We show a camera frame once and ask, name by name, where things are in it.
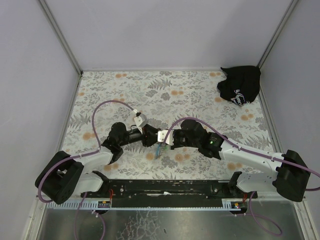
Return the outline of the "blue keyring handle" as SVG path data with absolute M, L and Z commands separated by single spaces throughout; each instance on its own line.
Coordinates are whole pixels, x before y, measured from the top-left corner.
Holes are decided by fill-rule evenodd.
M 158 144 L 155 152 L 155 159 L 157 159 L 160 156 L 160 151 L 161 151 L 161 144 Z

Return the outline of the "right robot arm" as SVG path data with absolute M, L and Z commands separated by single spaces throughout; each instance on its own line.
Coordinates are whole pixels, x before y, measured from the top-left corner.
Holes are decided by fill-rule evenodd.
M 244 193 L 277 192 L 280 196 L 301 202 L 304 198 L 310 172 L 300 155 L 288 150 L 286 153 L 263 151 L 238 143 L 218 133 L 208 132 L 200 122 L 187 118 L 179 129 L 169 134 L 171 149 L 196 148 L 207 158 L 241 163 L 258 170 L 258 173 L 234 173 L 230 185 Z

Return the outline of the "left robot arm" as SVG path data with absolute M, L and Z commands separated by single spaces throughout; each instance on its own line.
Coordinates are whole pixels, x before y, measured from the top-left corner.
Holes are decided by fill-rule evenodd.
M 97 150 L 71 156 L 57 152 L 35 180 L 38 198 L 43 203 L 62 204 L 73 194 L 98 191 L 103 180 L 94 169 L 115 163 L 123 154 L 122 147 L 142 142 L 144 147 L 157 143 L 159 128 L 149 124 L 127 130 L 122 122 L 111 126 L 108 137 Z

